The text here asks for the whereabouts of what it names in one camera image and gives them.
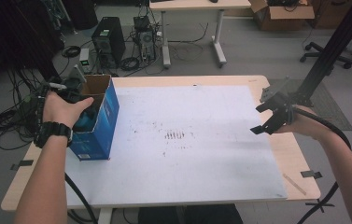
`person's right hand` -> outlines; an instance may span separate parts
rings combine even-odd
[[[316,114],[308,107],[297,105],[301,110]],[[319,122],[310,119],[306,116],[295,113],[295,119],[291,124],[285,124],[275,133],[300,133],[306,136],[311,136],[316,140],[324,137],[327,133],[331,133],[331,130]]]
[[[90,97],[75,104],[68,104],[56,92],[50,91],[45,100],[43,121],[63,123],[72,129],[82,111],[92,103],[93,98]]]

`human arm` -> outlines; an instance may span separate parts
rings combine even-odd
[[[314,114],[309,108],[303,106],[299,108]],[[285,125],[277,131],[277,133],[288,132],[311,136],[322,145],[352,220],[352,151],[347,144],[324,125],[300,114],[296,115],[292,124]]]
[[[49,92],[43,121],[55,121],[72,128],[80,113],[91,105],[92,98],[68,104],[56,93]],[[52,135],[43,146],[35,169],[16,210],[15,224],[66,223],[67,207],[64,183],[65,136]]]

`computer tower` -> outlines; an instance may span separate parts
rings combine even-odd
[[[137,33],[138,36],[138,48],[140,50],[141,60],[143,62],[149,63],[156,59],[155,54],[155,41],[154,32],[149,28],[145,32]]]
[[[100,60],[109,60],[105,64],[118,67],[126,49],[120,18],[103,17],[92,35],[92,42]]]
[[[62,2],[77,30],[91,29],[97,25],[96,11],[91,0],[62,0]]]

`desk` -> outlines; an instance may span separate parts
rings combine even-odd
[[[215,21],[217,30],[216,35],[212,38],[214,49],[218,56],[219,67],[221,67],[226,63],[225,55],[219,44],[224,9],[250,7],[250,3],[248,0],[218,0],[217,3],[212,3],[209,0],[173,0],[149,3],[149,7],[153,11],[162,13],[162,55],[165,68],[169,68],[171,65],[166,33],[167,20],[184,23]]]
[[[114,86],[117,87],[173,87],[173,86],[248,86],[256,105],[262,88],[269,86],[266,77],[263,76],[212,76],[212,77],[114,77]],[[260,114],[262,122],[270,118],[271,112]],[[287,200],[312,200],[320,196],[317,183],[313,177],[303,178],[301,171],[308,171],[309,167],[292,133],[268,135],[270,144],[277,161],[277,165],[283,176],[284,185],[288,194]],[[32,166],[22,166],[16,173],[7,195],[1,206],[4,210],[14,211],[18,205],[25,185],[34,169],[35,162],[39,157],[40,149],[31,145],[25,160],[34,160]],[[91,195],[85,195],[88,201]],[[103,208],[101,220],[104,216],[110,217],[112,207],[138,206],[122,203],[100,204],[94,207]]]

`black watch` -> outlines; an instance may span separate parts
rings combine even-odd
[[[34,143],[37,147],[43,147],[51,135],[66,136],[68,139],[67,146],[71,145],[73,131],[65,124],[58,122],[44,122],[35,135]]]

